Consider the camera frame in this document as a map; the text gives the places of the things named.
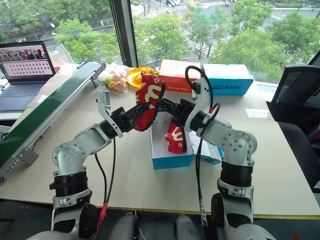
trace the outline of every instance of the glass window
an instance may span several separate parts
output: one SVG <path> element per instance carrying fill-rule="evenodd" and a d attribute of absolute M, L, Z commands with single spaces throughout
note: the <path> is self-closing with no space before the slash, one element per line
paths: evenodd
<path fill-rule="evenodd" d="M 122 63 L 108 0 L 1 0 L 0 42 L 42 40 L 53 64 Z"/>
<path fill-rule="evenodd" d="M 277 84 L 286 64 L 308 64 L 319 50 L 317 7 L 299 0 L 132 0 L 138 64 L 245 64 L 256 81 Z"/>

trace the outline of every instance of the road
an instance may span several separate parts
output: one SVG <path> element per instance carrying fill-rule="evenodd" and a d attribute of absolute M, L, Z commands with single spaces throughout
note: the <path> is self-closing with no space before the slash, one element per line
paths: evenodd
<path fill-rule="evenodd" d="M 181 1 L 181 4 L 178 6 L 174 6 L 174 7 L 169 7 L 165 4 L 165 0 L 161 1 L 161 4 L 159 1 L 157 0 L 150 0 L 150 5 L 151 5 L 151 13 L 149 13 L 147 16 L 143 17 L 140 21 L 142 22 L 146 22 L 152 18 L 158 17 L 158 16 L 162 16 L 165 15 L 167 13 L 172 14 L 172 12 L 174 10 L 176 10 L 176 14 L 179 17 L 182 17 L 183 15 L 185 15 L 186 13 L 189 12 L 188 10 L 188 2 L 186 1 Z M 231 19 L 231 11 L 232 8 L 234 7 L 236 3 L 229 3 L 229 7 L 225 6 L 225 2 L 222 0 L 218 0 L 218 1 L 212 1 L 212 0 L 199 0 L 199 4 L 198 6 L 203 8 L 202 12 L 210 15 L 214 12 L 215 8 L 220 8 L 222 10 L 224 10 L 227 15 L 229 15 L 229 19 Z M 281 20 L 283 19 L 288 13 L 291 12 L 296 12 L 296 9 L 281 9 L 281 8 L 273 8 L 272 10 L 272 14 L 271 17 L 267 18 L 264 20 L 264 24 L 262 26 L 262 28 L 265 28 L 267 26 L 271 26 L 272 23 L 275 20 Z M 304 16 L 306 17 L 310 17 L 310 18 L 314 18 L 317 16 L 319 9 L 316 10 L 312 10 L 312 9 L 300 9 L 299 10 L 300 13 L 302 13 Z M 103 27 L 99 27 L 94 29 L 94 31 L 100 32 L 100 33 L 110 33 L 112 30 L 114 29 L 114 26 L 103 26 Z M 185 38 L 185 41 L 188 44 L 189 47 L 189 51 L 186 52 L 184 54 L 185 57 L 188 57 L 189 59 L 197 59 L 197 55 L 192 51 L 192 49 L 195 47 L 196 49 L 199 49 L 199 44 L 194 45 L 194 43 L 189 39 L 189 35 L 190 32 L 186 31 L 185 29 L 181 29 L 181 34 L 182 36 Z M 230 36 L 227 36 L 227 38 L 223 39 L 223 42 L 228 41 L 228 39 L 230 38 Z M 56 48 L 56 43 L 53 41 L 52 38 L 46 39 L 44 40 L 44 43 L 46 45 L 46 47 L 48 48 L 49 52 L 54 51 L 54 49 Z M 213 43 L 210 52 L 212 52 L 215 48 L 216 48 L 216 44 Z M 202 57 L 205 58 L 207 57 L 209 51 L 209 47 L 208 46 L 204 46 L 203 47 L 203 55 Z M 121 57 L 120 56 L 116 56 L 114 58 L 114 60 L 116 61 L 116 63 L 120 64 L 121 63 Z"/>

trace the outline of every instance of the red shoe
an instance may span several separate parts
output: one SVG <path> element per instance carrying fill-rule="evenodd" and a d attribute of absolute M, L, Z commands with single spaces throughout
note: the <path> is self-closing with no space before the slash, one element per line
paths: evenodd
<path fill-rule="evenodd" d="M 141 82 L 140 89 L 135 92 L 135 101 L 137 104 L 150 102 L 150 106 L 143 115 L 136 118 L 137 125 L 134 129 L 143 132 L 151 126 L 157 116 L 157 99 L 164 95 L 166 82 L 151 74 L 143 74 Z"/>
<path fill-rule="evenodd" d="M 164 135 L 164 144 L 170 153 L 185 153 L 187 151 L 185 130 L 170 123 L 168 133 Z"/>

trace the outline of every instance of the orange box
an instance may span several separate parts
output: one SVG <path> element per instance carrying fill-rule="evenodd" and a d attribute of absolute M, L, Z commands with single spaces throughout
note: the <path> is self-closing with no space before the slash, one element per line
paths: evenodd
<path fill-rule="evenodd" d="M 160 67 L 159 77 L 166 82 L 165 90 L 191 93 L 191 87 L 185 78 L 186 68 L 190 65 L 201 69 L 199 62 L 163 59 Z M 188 75 L 191 82 L 196 81 L 201 77 L 200 72 L 194 69 L 190 69 Z"/>

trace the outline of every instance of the metal frame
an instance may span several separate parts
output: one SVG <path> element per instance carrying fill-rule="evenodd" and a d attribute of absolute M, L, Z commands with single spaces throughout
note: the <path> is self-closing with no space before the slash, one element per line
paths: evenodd
<path fill-rule="evenodd" d="M 137 68 L 138 56 L 130 0 L 109 0 L 122 62 Z"/>

